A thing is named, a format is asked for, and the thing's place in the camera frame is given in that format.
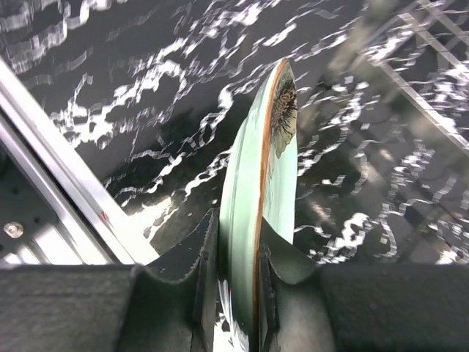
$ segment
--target bolt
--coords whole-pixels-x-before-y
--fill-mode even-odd
[[[11,238],[19,238],[24,232],[23,225],[18,222],[9,222],[3,226],[3,231]]]

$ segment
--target plate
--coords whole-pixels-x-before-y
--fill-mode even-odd
[[[220,209],[221,281],[234,323],[250,336],[257,322],[257,252],[262,217],[292,243],[298,168],[296,86],[280,60],[260,86],[238,131]]]

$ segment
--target black surface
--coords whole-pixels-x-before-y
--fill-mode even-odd
[[[467,268],[315,267],[279,236],[262,240],[262,352],[469,351]]]
[[[211,351],[217,231],[218,215],[209,211],[181,246],[147,268],[0,270],[0,351]],[[165,274],[168,263],[168,272],[179,271]]]
[[[469,271],[327,265],[319,273],[339,351],[468,351]]]

